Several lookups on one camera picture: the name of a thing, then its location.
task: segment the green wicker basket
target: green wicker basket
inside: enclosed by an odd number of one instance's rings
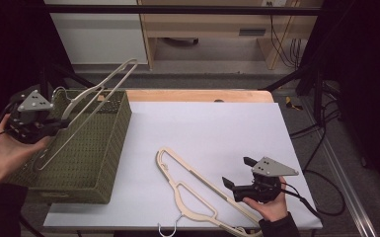
[[[60,118],[70,102],[67,98],[75,98],[81,92],[58,91],[52,114]],[[72,111],[71,119],[76,117],[95,95],[90,94],[83,99]],[[99,100],[93,102],[68,129],[59,132],[43,158],[31,159],[10,177],[9,183],[29,187],[27,201],[110,202],[119,156],[131,118],[130,105],[124,91],[115,91],[48,165],[41,171],[35,169],[35,166],[42,164],[59,150],[99,103]]]

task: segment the white plastic hanger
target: white plastic hanger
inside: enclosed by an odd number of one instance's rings
[[[217,210],[209,204],[207,201],[205,201],[199,194],[197,194],[194,190],[192,190],[188,185],[186,185],[183,182],[176,183],[172,176],[168,173],[168,165],[162,162],[162,156],[164,153],[168,153],[172,158],[174,158],[180,165],[182,165],[184,168],[186,168],[190,173],[192,173],[194,176],[196,176],[199,180],[201,180],[205,185],[207,185],[210,189],[215,191],[219,196],[221,196],[223,199],[225,199],[229,204],[231,204],[233,207],[235,207],[237,210],[239,210],[242,214],[244,214],[246,217],[248,217],[252,222],[259,225],[259,219],[253,215],[252,213],[245,210],[242,206],[240,206],[238,203],[236,203],[232,198],[227,197],[224,193],[222,193],[219,189],[217,189],[214,185],[212,185],[210,182],[205,180],[193,167],[191,167],[189,164],[187,164],[183,158],[181,158],[177,153],[175,153],[172,149],[167,147],[162,147],[158,150],[158,153],[156,154],[156,162],[158,165],[158,168],[162,171],[165,178],[168,180],[168,183],[171,185],[172,189],[174,190],[174,196],[175,196],[175,203],[178,206],[178,209],[181,212],[182,216],[185,216],[191,220],[195,221],[208,221],[227,232],[239,236],[239,237],[260,237],[263,236],[262,231],[257,232],[255,234],[248,234],[246,233],[245,229],[242,227],[232,227],[220,220],[217,219]],[[199,214],[192,212],[189,210],[185,205],[181,198],[180,191],[178,189],[179,186],[184,187],[187,189],[190,193],[192,193],[196,198],[198,198],[204,205],[206,205],[209,209],[213,211],[212,216]]]

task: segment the human hand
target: human hand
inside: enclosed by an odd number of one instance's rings
[[[284,178],[279,177],[279,179],[282,182],[281,187],[285,190]],[[243,198],[243,202],[250,208],[259,212],[264,220],[268,220],[270,222],[280,220],[288,215],[287,202],[285,201],[285,193],[283,192],[281,192],[275,200],[267,203],[259,203],[248,197]]]
[[[9,115],[5,115],[0,123],[0,133],[4,131]],[[0,134],[0,183],[23,166],[36,152],[45,148],[49,137],[36,144],[24,144],[3,132]]]

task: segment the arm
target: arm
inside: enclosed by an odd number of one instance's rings
[[[5,116],[0,132],[8,120]],[[19,169],[28,159],[43,149],[48,141],[44,138],[36,144],[23,144],[6,133],[0,134],[0,236],[20,236],[19,217],[27,195],[27,188],[5,184],[5,179]]]
[[[280,180],[285,184],[284,178],[280,177]],[[275,200],[267,203],[258,203],[248,197],[243,202],[264,218],[260,220],[264,237],[300,236],[291,213],[287,211],[285,193],[281,192]]]

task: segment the white table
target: white table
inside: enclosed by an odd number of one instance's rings
[[[155,229],[158,223],[173,227],[180,212],[173,190],[156,166],[159,148],[168,146],[205,179],[229,197],[222,177],[235,185],[253,179],[243,157],[270,157],[301,170],[284,120],[275,103],[130,102],[133,111],[109,204],[53,204],[46,227],[74,229]],[[213,193],[167,155],[164,161],[176,181],[185,181],[218,210],[218,219],[232,226],[256,227],[236,209]],[[286,177],[301,196],[314,206],[304,177]],[[182,190],[193,211],[211,211]],[[298,198],[287,196],[299,229],[322,228],[322,224]],[[183,229],[211,229],[214,225],[182,218]]]

